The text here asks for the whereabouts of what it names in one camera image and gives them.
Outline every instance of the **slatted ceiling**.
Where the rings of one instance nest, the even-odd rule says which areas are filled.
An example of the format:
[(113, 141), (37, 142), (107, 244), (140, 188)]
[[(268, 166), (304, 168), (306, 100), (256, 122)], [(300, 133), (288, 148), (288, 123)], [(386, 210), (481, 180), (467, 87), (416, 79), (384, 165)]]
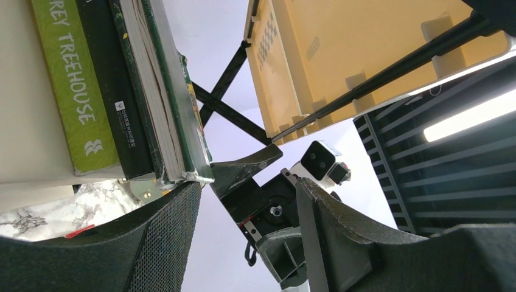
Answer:
[(354, 120), (401, 230), (429, 236), (457, 224), (516, 222), (516, 113), (432, 143), (423, 135), (494, 91), (516, 88), (514, 76), (509, 60), (437, 96), (424, 92)]

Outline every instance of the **red object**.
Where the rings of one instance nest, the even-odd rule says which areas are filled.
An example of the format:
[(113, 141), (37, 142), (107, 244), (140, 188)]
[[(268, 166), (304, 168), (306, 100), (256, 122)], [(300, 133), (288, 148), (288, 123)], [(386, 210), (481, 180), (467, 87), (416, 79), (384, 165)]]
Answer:
[(78, 236), (80, 233), (85, 232), (85, 231), (86, 231), (86, 230), (88, 230), (88, 229), (92, 229), (93, 227), (95, 227), (95, 225), (94, 225), (94, 224), (92, 224), (92, 225), (88, 225), (88, 226), (86, 226), (86, 227), (84, 227), (84, 228), (81, 228), (81, 229), (79, 229), (79, 230), (76, 230), (76, 231), (74, 231), (74, 232), (72, 232), (72, 233), (66, 234), (64, 237), (65, 237), (66, 239), (70, 239), (70, 238), (72, 238), (72, 237), (76, 237), (76, 236)]

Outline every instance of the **ceiling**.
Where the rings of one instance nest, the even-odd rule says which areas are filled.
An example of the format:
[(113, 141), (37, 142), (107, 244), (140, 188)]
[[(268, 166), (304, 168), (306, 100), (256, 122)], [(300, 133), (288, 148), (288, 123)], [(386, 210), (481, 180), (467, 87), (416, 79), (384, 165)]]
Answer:
[[(248, 1), (164, 0), (192, 80), (211, 91), (243, 40)], [(258, 107), (247, 62), (223, 99), (237, 111)]]

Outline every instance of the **fluorescent light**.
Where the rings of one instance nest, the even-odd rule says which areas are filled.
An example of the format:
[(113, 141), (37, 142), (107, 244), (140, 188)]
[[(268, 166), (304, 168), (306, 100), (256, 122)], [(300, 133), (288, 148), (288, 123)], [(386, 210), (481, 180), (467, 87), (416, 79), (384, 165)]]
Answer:
[(512, 111), (516, 111), (516, 90), (449, 117), (426, 128), (423, 133), (428, 142), (433, 142)]

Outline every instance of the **marble surface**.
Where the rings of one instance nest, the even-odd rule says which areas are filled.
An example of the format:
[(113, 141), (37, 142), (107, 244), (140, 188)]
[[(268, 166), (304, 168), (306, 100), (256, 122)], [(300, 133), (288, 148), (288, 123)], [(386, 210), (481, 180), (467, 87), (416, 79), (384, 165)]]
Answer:
[(142, 206), (116, 180), (82, 185), (71, 198), (0, 214), (0, 235), (38, 241), (98, 226)]

